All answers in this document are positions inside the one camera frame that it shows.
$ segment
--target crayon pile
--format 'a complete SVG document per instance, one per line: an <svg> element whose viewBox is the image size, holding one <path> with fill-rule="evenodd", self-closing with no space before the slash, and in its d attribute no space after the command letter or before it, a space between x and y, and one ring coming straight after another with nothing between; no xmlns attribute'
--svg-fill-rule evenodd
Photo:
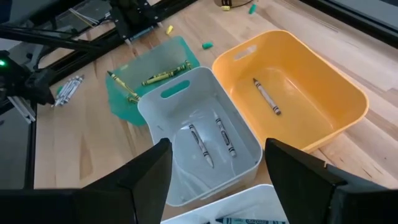
<svg viewBox="0 0 398 224"><path fill-rule="evenodd" d="M58 95L55 97L55 104L52 105L52 107L63 106L67 104L84 79L84 75L69 79L69 81L62 87Z"/></svg>

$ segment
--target orange plastic bin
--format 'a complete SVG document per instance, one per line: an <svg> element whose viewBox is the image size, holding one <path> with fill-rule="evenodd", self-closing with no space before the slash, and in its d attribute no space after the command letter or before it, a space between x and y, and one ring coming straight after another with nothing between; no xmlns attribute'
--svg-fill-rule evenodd
<svg viewBox="0 0 398 224"><path fill-rule="evenodd" d="M263 146L267 138L276 138L310 153L357 123L369 107L358 87L282 30L225 52L215 60L213 71ZM253 78L281 115L273 112Z"/></svg>

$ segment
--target yellow crayon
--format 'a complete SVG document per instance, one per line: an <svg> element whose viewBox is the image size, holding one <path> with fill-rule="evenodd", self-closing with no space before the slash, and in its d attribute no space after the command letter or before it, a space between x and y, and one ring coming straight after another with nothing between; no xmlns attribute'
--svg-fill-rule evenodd
<svg viewBox="0 0 398 224"><path fill-rule="evenodd" d="M159 76L159 77L155 77L155 78L148 79L148 80L142 82L141 84L142 84L143 86L146 86L146 85L149 85L149 84L152 84L152 83L155 83L155 82L159 82L159 81L165 80L166 78L173 77L174 75L175 75L174 72L169 72L169 73L166 74L166 75L161 75L161 76Z"/></svg>
<svg viewBox="0 0 398 224"><path fill-rule="evenodd" d="M108 71L108 75L110 75L119 85L121 85L123 88L125 88L136 100L140 100L141 97L134 91L132 91L120 78L118 78L115 74L112 72Z"/></svg>
<svg viewBox="0 0 398 224"><path fill-rule="evenodd" d="M162 72L162 73L159 73L157 75L154 75L153 77L150 77L149 79L156 78L156 77L159 77L159 76L162 76L162 75L167 75L167 74L169 74L171 72L174 72L174 73L181 72L182 70L185 70L185 69L187 69L187 66L186 65L181 65L181 66L178 66L177 68L175 68L175 69L173 69L171 71Z"/></svg>

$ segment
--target white plastic bin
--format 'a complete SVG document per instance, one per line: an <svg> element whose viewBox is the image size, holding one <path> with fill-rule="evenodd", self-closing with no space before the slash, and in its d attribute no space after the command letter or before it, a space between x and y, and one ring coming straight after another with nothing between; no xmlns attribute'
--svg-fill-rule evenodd
<svg viewBox="0 0 398 224"><path fill-rule="evenodd" d="M261 184L164 220L161 224L220 224L215 219L221 217L287 221L274 187Z"/></svg>
<svg viewBox="0 0 398 224"><path fill-rule="evenodd" d="M141 98L138 109L149 125L153 142L169 138L173 144L167 204L179 207L204 200L255 178L261 146L209 68L195 68L152 90ZM235 158L228 152L214 111L233 143ZM214 168L203 157L188 128L190 123L210 153Z"/></svg>

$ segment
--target plastic bin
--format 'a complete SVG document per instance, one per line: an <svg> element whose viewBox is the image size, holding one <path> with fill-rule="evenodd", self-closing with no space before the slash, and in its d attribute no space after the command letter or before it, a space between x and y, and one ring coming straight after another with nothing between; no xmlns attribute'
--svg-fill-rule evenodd
<svg viewBox="0 0 398 224"><path fill-rule="evenodd" d="M183 65L186 60L193 67L200 65L184 39L178 36L154 47L151 51L143 55L137 56L137 58L131 60L129 63L115 69L113 73L138 95L143 96L175 77L147 86L141 85L143 81L148 80L158 73L167 72ZM137 104L127 102L128 92L120 87L109 75L106 76L105 82L112 113L120 119L126 120L136 126L144 125L145 120L138 112Z"/></svg>
<svg viewBox="0 0 398 224"><path fill-rule="evenodd" d="M221 217L287 221L274 187L262 184L164 220L161 224L219 224L215 219Z"/></svg>
<svg viewBox="0 0 398 224"><path fill-rule="evenodd" d="M263 146L267 138L276 138L310 153L357 123L369 106L359 88L282 30L220 55L213 72ZM253 78L275 101L280 116Z"/></svg>
<svg viewBox="0 0 398 224"><path fill-rule="evenodd" d="M138 109L149 125L153 142L169 138L173 144L167 204L179 207L204 200L255 178L261 146L209 68L195 68L147 93ZM235 158L228 152L214 111L233 143ZM214 168L203 157L188 128L190 123L210 153Z"/></svg>

